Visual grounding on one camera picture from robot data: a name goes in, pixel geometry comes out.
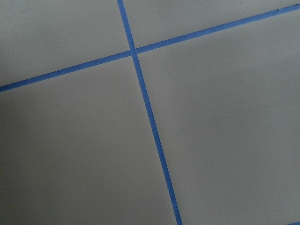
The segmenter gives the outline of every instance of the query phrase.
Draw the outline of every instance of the gray floor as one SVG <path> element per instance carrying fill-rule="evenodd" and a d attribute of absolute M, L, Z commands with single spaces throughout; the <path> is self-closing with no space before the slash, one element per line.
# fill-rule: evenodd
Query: gray floor
<path fill-rule="evenodd" d="M 135 46 L 300 3 L 124 0 Z M 129 50 L 118 4 L 0 2 L 0 86 Z M 139 54 L 184 225 L 300 221 L 300 10 Z M 131 57 L 0 93 L 0 224 L 175 225 Z"/>

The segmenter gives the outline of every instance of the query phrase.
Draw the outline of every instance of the blue grid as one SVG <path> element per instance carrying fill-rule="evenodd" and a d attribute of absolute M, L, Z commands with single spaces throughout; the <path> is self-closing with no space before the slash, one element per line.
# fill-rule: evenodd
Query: blue grid
<path fill-rule="evenodd" d="M 14 88 L 22 87 L 22 86 L 25 86 L 25 85 L 28 85 L 28 84 L 31 84 L 31 83 L 36 83 L 36 82 L 47 80 L 47 79 L 50 79 L 50 78 L 53 78 L 53 77 L 61 76 L 61 75 L 64 75 L 64 74 L 72 73 L 72 72 L 75 72 L 75 71 L 78 71 L 78 70 L 86 69 L 86 68 L 89 68 L 89 67 L 94 67 L 94 66 L 104 64 L 104 63 L 107 63 L 107 62 L 110 62 L 110 61 L 119 60 L 119 59 L 131 56 L 132 59 L 133 59 L 134 65 L 135 65 L 137 78 L 138 78 L 138 81 L 139 81 L 139 84 L 140 84 L 140 88 L 141 88 L 142 96 L 143 96 L 143 99 L 144 99 L 145 107 L 146 107 L 146 110 L 147 110 L 148 118 L 149 118 L 149 121 L 150 121 L 152 133 L 153 133 L 154 140 L 155 140 L 155 143 L 156 143 L 160 163 L 161 163 L 161 166 L 163 168 L 165 181 L 167 183 L 170 199 L 171 199 L 174 214 L 175 214 L 175 217 L 176 217 L 176 221 L 177 221 L 178 225 L 182 225 L 182 220 L 181 220 L 179 208 L 178 208 L 178 205 L 177 205 L 174 189 L 173 189 L 172 182 L 171 182 L 171 177 L 170 177 L 169 170 L 168 170 L 168 167 L 167 167 L 164 151 L 163 151 L 162 144 L 161 144 L 161 141 L 160 141 L 160 138 L 159 138 L 158 129 L 157 129 L 157 126 L 156 126 L 156 123 L 155 123 L 155 118 L 154 118 L 154 115 L 153 115 L 153 111 L 152 111 L 152 108 L 151 108 L 148 92 L 147 92 L 145 81 L 144 81 L 144 78 L 143 78 L 143 73 L 142 73 L 141 65 L 140 65 L 140 62 L 139 62 L 139 59 L 138 59 L 138 54 L 139 53 L 144 53 L 144 52 L 147 52 L 147 51 L 151 51 L 151 50 L 154 50 L 154 49 L 157 49 L 157 48 L 165 47 L 165 46 L 168 46 L 168 45 L 172 45 L 172 44 L 175 44 L 175 43 L 178 43 L 178 42 L 190 40 L 190 39 L 193 39 L 193 38 L 198 38 L 198 37 L 208 35 L 208 34 L 211 34 L 211 33 L 219 32 L 219 31 L 226 30 L 226 29 L 229 29 L 229 28 L 241 26 L 241 25 L 244 25 L 244 24 L 247 24 L 247 23 L 251 23 L 251 22 L 263 20 L 263 19 L 266 19 L 266 18 L 269 18 L 269 17 L 277 16 L 277 15 L 280 15 L 280 14 L 284 14 L 284 13 L 292 12 L 292 11 L 295 11 L 295 10 L 299 10 L 300 9 L 300 4 L 291 5 L 291 6 L 288 6 L 288 7 L 281 8 L 281 9 L 276 9 L 276 10 L 273 10 L 273 11 L 266 12 L 264 14 L 258 14 L 258 15 L 246 17 L 246 18 L 243 18 L 243 19 L 240 19 L 240 20 L 224 23 L 224 24 L 221 24 L 221 25 L 218 25 L 218 26 L 210 27 L 210 28 L 207 28 L 207 29 L 199 30 L 199 31 L 192 32 L 192 33 L 189 33 L 189 34 L 185 34 L 185 35 L 181 35 L 181 36 L 178 36 L 178 37 L 173 37 L 173 38 L 170 38 L 170 39 L 167 39 L 167 40 L 163 40 L 163 41 L 160 41 L 160 42 L 156 42 L 156 43 L 153 43 L 153 44 L 150 44 L 150 45 L 135 48 L 135 44 L 134 44 L 133 36 L 132 36 L 131 30 L 130 30 L 130 25 L 129 25 L 129 21 L 128 21 L 128 18 L 127 18 L 127 14 L 126 14 L 126 10 L 125 10 L 125 7 L 124 7 L 123 0 L 117 0 L 117 2 L 118 2 L 118 5 L 119 5 L 121 18 L 122 18 L 122 21 L 123 21 L 124 29 L 125 29 L 125 32 L 126 32 L 126 36 L 127 36 L 127 40 L 128 40 L 128 44 L 129 44 L 129 48 L 130 48 L 129 51 L 120 52 L 118 54 L 106 56 L 106 57 L 103 57 L 103 58 L 100 58 L 100 59 L 92 60 L 92 61 L 81 63 L 81 64 L 78 64 L 78 65 L 75 65 L 75 66 L 71 66 L 71 67 L 67 67 L 67 68 L 64 68 L 64 69 L 57 70 L 57 71 L 53 71 L 53 72 L 50 72 L 50 73 L 47 73 L 47 74 L 43 74 L 43 75 L 35 76 L 35 77 L 32 77 L 32 78 L 28 78 L 28 79 L 25 79 L 25 80 L 17 81 L 17 82 L 11 83 L 11 84 L 3 85 L 3 86 L 0 87 L 0 92 L 4 92 L 4 91 L 11 90 L 11 89 L 14 89 Z M 300 225 L 300 222 L 296 222 L 296 223 L 292 223 L 292 224 L 288 224 L 288 225 Z"/>

